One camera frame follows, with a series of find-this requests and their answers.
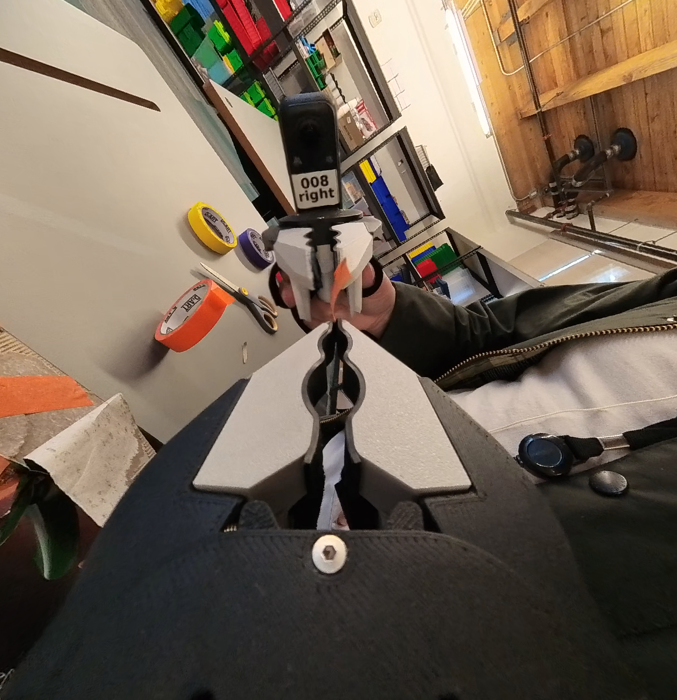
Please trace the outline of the grey scissors yellow pivot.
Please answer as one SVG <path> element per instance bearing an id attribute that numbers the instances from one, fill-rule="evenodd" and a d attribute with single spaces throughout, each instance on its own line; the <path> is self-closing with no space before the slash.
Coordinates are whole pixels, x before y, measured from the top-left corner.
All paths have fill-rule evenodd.
<path id="1" fill-rule="evenodd" d="M 263 331 L 269 335 L 276 334 L 279 314 L 277 307 L 270 299 L 263 295 L 256 296 L 252 294 L 245 287 L 229 281 L 203 262 L 200 262 L 199 265 L 213 281 L 229 293 L 236 302 L 246 308 Z"/>

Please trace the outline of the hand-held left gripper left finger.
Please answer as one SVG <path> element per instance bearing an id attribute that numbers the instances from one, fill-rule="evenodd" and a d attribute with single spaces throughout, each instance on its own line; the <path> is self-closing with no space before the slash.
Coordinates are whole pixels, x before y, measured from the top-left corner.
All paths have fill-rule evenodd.
<path id="1" fill-rule="evenodd" d="M 253 373 L 194 477 L 197 491 L 263 501 L 288 523 L 307 493 L 305 459 L 317 446 L 309 378 L 322 368 L 337 329 L 314 329 Z"/>

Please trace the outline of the metal railing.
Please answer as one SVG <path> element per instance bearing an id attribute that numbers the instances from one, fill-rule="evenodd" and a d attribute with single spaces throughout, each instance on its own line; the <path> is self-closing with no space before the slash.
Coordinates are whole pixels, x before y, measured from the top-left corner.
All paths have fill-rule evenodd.
<path id="1" fill-rule="evenodd" d="M 599 253 L 617 262 L 627 263 L 648 272 L 662 272 L 677 267 L 677 250 L 656 244 L 589 230 L 572 223 L 561 223 L 509 209 L 509 223 L 532 227 L 548 238 L 564 244 Z"/>

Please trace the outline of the fluorescent ceiling light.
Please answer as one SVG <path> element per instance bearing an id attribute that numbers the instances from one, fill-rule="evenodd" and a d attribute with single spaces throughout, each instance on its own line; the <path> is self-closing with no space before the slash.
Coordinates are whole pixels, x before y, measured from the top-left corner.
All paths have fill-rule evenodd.
<path id="1" fill-rule="evenodd" d="M 445 1 L 446 28 L 450 36 L 457 62 L 463 73 L 467 94 L 477 121 L 486 138 L 491 138 L 492 127 L 481 91 L 481 76 L 469 40 L 465 19 L 455 1 Z"/>

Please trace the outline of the black rack with coloured bins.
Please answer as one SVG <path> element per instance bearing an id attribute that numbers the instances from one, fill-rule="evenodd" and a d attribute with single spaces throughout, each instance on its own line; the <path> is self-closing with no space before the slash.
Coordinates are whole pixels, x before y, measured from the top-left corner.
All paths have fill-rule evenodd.
<path id="1" fill-rule="evenodd" d="M 483 248 L 446 228 L 391 262 L 379 262 L 393 282 L 411 285 L 456 305 L 492 302 L 504 297 Z"/>

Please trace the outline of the yellow tape roll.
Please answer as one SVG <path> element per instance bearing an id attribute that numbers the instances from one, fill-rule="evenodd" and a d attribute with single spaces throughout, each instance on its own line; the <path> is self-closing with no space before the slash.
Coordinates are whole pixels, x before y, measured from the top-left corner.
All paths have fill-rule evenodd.
<path id="1" fill-rule="evenodd" d="M 211 205 L 197 202 L 187 214 L 188 222 L 203 245 L 223 256 L 237 247 L 238 239 L 227 220 Z"/>

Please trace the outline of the purple tape roll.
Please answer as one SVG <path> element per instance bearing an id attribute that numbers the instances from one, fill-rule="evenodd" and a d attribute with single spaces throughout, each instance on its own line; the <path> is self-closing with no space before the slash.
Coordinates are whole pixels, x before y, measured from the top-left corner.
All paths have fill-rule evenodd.
<path id="1" fill-rule="evenodd" d="M 262 235 L 253 228 L 247 228 L 238 236 L 238 245 L 250 265 L 258 270 L 268 269 L 275 264 L 273 250 L 268 250 Z"/>

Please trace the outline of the stack of green bins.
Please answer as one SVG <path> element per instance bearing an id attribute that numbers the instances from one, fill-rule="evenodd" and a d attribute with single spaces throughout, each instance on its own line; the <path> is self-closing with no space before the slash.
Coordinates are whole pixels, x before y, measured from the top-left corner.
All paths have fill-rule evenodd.
<path id="1" fill-rule="evenodd" d="M 269 67 L 258 69 L 251 63 L 213 1 L 183 3 L 184 8 L 166 25 L 201 79 L 221 85 L 278 120 L 278 98 L 265 77 Z"/>

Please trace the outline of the stack of red bins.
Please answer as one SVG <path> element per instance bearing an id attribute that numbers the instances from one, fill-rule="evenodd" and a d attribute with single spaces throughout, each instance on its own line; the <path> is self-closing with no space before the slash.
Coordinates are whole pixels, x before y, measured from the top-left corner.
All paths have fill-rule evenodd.
<path id="1" fill-rule="evenodd" d="M 213 1 L 213 6 L 256 68 L 268 68 L 290 47 L 290 1 Z"/>

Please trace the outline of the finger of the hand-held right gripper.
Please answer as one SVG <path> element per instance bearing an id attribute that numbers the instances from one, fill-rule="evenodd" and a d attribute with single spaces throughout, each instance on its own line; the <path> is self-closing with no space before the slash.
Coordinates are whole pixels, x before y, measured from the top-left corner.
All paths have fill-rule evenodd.
<path id="1" fill-rule="evenodd" d="M 300 288 L 319 288 L 320 271 L 312 229 L 279 229 L 273 250 L 281 270 Z"/>
<path id="2" fill-rule="evenodd" d="M 373 240 L 381 233 L 377 218 L 360 218 L 332 226 L 336 267 L 345 263 L 348 275 L 359 275 L 372 257 Z"/>

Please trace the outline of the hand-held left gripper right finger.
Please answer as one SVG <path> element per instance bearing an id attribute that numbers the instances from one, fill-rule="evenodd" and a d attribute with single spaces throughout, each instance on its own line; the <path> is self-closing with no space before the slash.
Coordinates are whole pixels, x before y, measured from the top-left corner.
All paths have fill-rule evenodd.
<path id="1" fill-rule="evenodd" d="M 345 411 L 339 523 L 377 529 L 401 502 L 472 490 L 423 380 L 346 321 L 334 324 L 338 408 Z"/>

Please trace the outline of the person's dark jacket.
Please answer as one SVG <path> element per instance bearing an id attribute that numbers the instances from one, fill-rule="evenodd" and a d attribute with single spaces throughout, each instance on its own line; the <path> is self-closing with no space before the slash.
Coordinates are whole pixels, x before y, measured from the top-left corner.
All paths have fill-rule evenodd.
<path id="1" fill-rule="evenodd" d="M 540 489 L 616 632 L 677 626 L 677 437 Z"/>

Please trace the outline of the person's white shirt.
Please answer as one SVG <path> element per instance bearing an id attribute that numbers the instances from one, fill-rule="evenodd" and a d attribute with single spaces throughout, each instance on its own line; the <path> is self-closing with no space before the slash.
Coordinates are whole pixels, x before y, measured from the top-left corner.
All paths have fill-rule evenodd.
<path id="1" fill-rule="evenodd" d="M 538 485 L 677 438 L 677 330 L 582 339 L 448 392 Z"/>

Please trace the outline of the orange tape roll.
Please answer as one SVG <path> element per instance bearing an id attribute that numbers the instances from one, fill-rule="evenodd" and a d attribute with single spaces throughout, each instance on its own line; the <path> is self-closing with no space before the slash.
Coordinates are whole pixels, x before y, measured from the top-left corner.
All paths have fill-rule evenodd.
<path id="1" fill-rule="evenodd" d="M 205 278 L 185 291 L 165 313 L 154 339 L 175 352 L 197 345 L 221 319 L 234 297 Z"/>

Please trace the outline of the black flower-print cardboard box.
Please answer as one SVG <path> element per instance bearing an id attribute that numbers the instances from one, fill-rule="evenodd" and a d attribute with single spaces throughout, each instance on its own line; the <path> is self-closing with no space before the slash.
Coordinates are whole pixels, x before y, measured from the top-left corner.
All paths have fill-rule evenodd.
<path id="1" fill-rule="evenodd" d="M 0 376 L 38 375 L 67 376 L 0 327 Z M 0 418 L 0 678 L 54 617 L 156 453 L 121 394 L 80 387 L 92 406 Z"/>

